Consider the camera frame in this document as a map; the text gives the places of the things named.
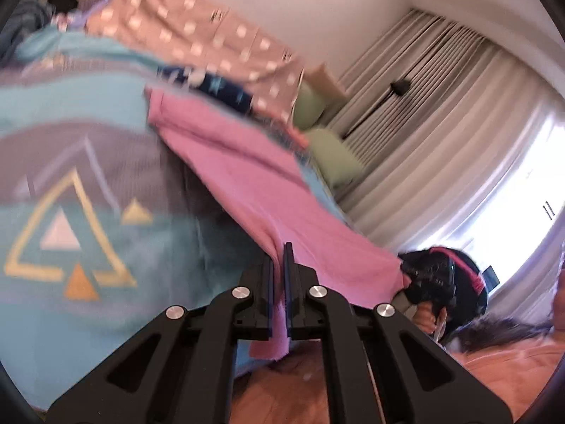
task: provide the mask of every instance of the navy blue cloth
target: navy blue cloth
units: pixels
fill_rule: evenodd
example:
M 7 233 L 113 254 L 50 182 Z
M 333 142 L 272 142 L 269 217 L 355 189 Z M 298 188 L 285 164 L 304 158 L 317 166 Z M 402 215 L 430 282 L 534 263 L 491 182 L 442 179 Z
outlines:
M 239 84 L 219 75 L 185 66 L 166 66 L 159 68 L 157 73 L 170 83 L 197 89 L 239 113 L 247 114 L 251 110 L 253 96 L 245 92 Z M 203 79 L 195 81 L 195 77 L 201 78 L 202 75 Z
M 52 15 L 51 5 L 43 5 L 38 0 L 20 0 L 0 32 L 0 66 L 12 58 L 28 35 L 49 24 Z

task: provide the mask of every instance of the peach polka dot fabric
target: peach polka dot fabric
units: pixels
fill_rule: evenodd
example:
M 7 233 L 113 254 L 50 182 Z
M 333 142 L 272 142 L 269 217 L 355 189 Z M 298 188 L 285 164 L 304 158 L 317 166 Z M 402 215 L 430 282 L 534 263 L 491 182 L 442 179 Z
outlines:
M 111 0 L 85 29 L 170 64 L 233 80 L 253 95 L 256 112 L 284 123 L 290 119 L 303 60 L 226 6 L 210 0 Z

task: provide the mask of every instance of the person's hair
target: person's hair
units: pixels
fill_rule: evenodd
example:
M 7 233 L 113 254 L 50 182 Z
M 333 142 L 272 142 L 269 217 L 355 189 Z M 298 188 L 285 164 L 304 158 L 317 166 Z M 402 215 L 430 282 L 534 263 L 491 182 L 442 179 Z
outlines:
M 457 328 L 442 344 L 459 339 L 461 352 L 476 352 L 493 346 L 502 346 L 538 336 L 547 336 L 552 329 L 550 321 L 533 325 L 519 320 L 481 317 Z

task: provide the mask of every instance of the pink strap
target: pink strap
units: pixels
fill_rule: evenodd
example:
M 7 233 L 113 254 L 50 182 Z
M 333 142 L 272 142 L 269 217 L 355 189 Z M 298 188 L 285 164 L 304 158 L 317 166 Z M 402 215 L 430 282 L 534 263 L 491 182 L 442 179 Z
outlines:
M 475 290 L 477 296 L 480 295 L 481 292 L 484 290 L 485 283 L 482 280 L 482 277 L 479 274 L 476 274 L 471 268 L 469 268 L 467 263 L 461 260 L 456 255 L 456 253 L 453 252 L 453 250 L 446 249 L 445 247 L 432 247 L 431 249 L 429 249 L 429 252 L 430 253 L 441 252 L 447 255 L 449 258 L 451 258 L 457 266 L 464 269 L 467 275 L 469 276 L 469 279 L 471 279 L 471 285 L 473 286 L 473 290 Z

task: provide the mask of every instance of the red cloth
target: red cloth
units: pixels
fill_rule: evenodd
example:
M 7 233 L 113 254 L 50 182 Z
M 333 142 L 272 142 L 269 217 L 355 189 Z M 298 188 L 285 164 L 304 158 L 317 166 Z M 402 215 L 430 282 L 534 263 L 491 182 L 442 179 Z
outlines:
M 314 268 L 320 284 L 353 304 L 373 307 L 402 289 L 400 260 L 328 213 L 291 153 L 197 98 L 146 93 L 149 123 L 275 263 L 273 339 L 254 343 L 251 355 L 274 359 L 288 352 L 281 282 L 286 242 L 297 263 Z

